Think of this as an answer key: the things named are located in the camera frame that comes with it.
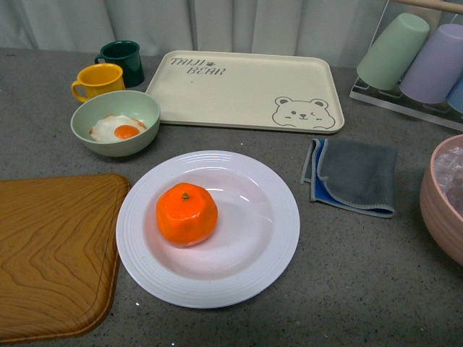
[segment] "green bowl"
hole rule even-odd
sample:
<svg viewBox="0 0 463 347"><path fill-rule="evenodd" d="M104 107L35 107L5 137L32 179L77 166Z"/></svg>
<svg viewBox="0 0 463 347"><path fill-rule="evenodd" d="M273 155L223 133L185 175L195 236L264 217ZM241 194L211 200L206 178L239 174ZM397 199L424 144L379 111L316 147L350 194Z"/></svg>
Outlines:
<svg viewBox="0 0 463 347"><path fill-rule="evenodd" d="M109 114L124 114L142 121L146 130L119 142L96 142L90 130L97 121ZM159 130L161 109L150 95L135 90L118 90L91 98L72 115L71 130L89 149L108 157L123 157L134 154L153 140Z"/></svg>

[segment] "mug handle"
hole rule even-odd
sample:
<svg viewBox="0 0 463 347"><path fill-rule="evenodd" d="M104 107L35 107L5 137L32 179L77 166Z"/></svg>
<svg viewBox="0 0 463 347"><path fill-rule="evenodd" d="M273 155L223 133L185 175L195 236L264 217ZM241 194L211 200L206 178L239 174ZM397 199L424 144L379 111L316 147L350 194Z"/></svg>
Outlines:
<svg viewBox="0 0 463 347"><path fill-rule="evenodd" d="M81 96L81 94L79 94L79 92L77 91L77 86L80 85L80 83L78 81L74 81L71 85L71 91L72 91L72 94L74 95L74 97L76 99L78 99L80 102L84 103L85 101L88 100L88 98L84 98L83 96Z"/></svg>
<svg viewBox="0 0 463 347"><path fill-rule="evenodd" d="M99 59L103 59L103 61L104 61L103 54L99 53L99 54L95 57L95 64L100 64Z"/></svg>

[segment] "bear face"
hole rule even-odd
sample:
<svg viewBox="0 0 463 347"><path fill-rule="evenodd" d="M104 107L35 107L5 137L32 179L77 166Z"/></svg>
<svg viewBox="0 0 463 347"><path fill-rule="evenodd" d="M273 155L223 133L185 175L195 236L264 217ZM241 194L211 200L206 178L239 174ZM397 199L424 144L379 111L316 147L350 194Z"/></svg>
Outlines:
<svg viewBox="0 0 463 347"><path fill-rule="evenodd" d="M330 129L336 123L327 110L328 103L321 99L300 101L282 96L275 103L278 107L272 118L283 127Z"/></svg>

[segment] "towel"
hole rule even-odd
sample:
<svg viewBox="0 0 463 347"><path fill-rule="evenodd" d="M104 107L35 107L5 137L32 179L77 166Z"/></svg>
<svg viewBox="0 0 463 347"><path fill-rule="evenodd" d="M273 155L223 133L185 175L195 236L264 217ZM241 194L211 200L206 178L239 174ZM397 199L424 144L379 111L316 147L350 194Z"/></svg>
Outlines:
<svg viewBox="0 0 463 347"><path fill-rule="evenodd" d="M395 213L397 149L343 139L314 139L300 183L310 184L310 201L380 218Z"/></svg>

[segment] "green cup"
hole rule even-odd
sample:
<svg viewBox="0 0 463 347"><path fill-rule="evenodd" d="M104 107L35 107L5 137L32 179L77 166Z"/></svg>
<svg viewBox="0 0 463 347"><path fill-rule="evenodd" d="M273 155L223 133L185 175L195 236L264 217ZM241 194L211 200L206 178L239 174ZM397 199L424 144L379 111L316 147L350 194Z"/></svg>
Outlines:
<svg viewBox="0 0 463 347"><path fill-rule="evenodd" d="M380 90L393 89L420 51L429 24L411 13L399 14L378 36L357 66L359 77Z"/></svg>
<svg viewBox="0 0 463 347"><path fill-rule="evenodd" d="M127 88L135 87L145 80L140 46L136 42L120 40L108 43L95 57L95 64L101 62L119 65L122 68L122 78Z"/></svg>

